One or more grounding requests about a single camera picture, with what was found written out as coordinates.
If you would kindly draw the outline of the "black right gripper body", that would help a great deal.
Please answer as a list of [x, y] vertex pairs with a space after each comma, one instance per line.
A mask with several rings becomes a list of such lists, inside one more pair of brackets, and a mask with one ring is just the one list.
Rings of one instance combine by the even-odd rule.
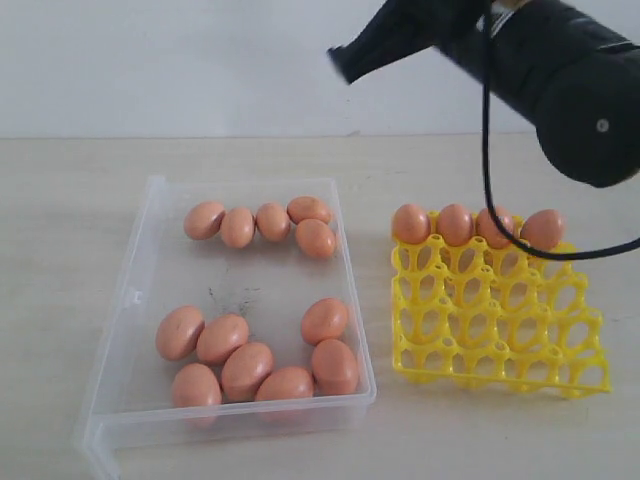
[[482, 0], [388, 0], [364, 29], [327, 55], [348, 84], [431, 47], [467, 36], [492, 3]]

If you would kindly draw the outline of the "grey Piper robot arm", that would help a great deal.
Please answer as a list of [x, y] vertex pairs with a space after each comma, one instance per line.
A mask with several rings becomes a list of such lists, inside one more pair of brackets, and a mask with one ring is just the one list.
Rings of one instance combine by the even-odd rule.
[[529, 121], [551, 165], [606, 188], [639, 171], [639, 47], [562, 1], [491, 4], [484, 61], [480, 1], [387, 1], [328, 55], [347, 83], [430, 47]]

